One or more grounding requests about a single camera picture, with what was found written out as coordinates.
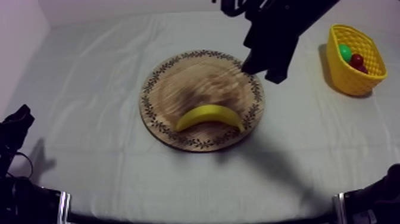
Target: white table surface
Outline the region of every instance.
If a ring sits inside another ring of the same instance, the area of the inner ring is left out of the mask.
[[[250,22],[175,13],[53,29],[8,107],[12,113],[26,103],[36,117],[21,150],[35,161],[33,181],[71,193],[74,212],[120,220],[320,214],[333,194],[365,187],[400,161],[399,35],[354,26],[376,41],[389,77],[372,96],[350,98],[324,80],[321,56],[336,22],[323,17],[301,36],[282,84],[262,81],[265,112],[252,135],[212,154],[178,152],[154,139],[140,119],[140,88],[157,64],[187,50],[244,60]],[[11,171],[26,169],[18,158]]]

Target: yellow basket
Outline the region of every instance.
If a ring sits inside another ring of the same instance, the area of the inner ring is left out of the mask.
[[[342,58],[339,51],[339,44],[342,43],[349,46],[353,54],[360,54],[364,58],[368,74],[351,67]],[[353,27],[334,24],[329,30],[326,54],[332,82],[346,94],[365,95],[388,76],[373,40]]]

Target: yellow banana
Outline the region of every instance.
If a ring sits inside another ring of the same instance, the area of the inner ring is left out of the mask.
[[[179,119],[175,130],[180,132],[202,122],[223,122],[238,127],[240,132],[245,131],[240,116],[236,112],[215,104],[202,105],[190,110]]]

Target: black cable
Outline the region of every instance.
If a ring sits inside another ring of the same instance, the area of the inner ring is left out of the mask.
[[[14,175],[12,175],[12,174],[10,174],[10,173],[8,173],[8,172],[7,172],[7,174],[8,174],[10,177],[14,178],[14,179],[16,178]]]
[[[32,163],[32,161],[30,161],[28,156],[26,156],[25,154],[23,154],[21,152],[16,152],[15,155],[22,155],[23,157],[26,158],[26,160],[28,160],[29,165],[30,165],[30,174],[28,176],[28,179],[30,179],[32,177],[32,175],[33,175],[33,163]]]

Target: wooden plate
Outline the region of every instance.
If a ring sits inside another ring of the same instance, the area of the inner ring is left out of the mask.
[[[264,92],[256,76],[242,73],[242,63],[217,51],[188,51],[154,69],[140,92],[140,115],[161,142],[186,151],[220,150],[237,143],[258,124],[264,111]],[[189,110],[218,104],[237,112],[246,129],[206,122],[182,132],[174,127]]]

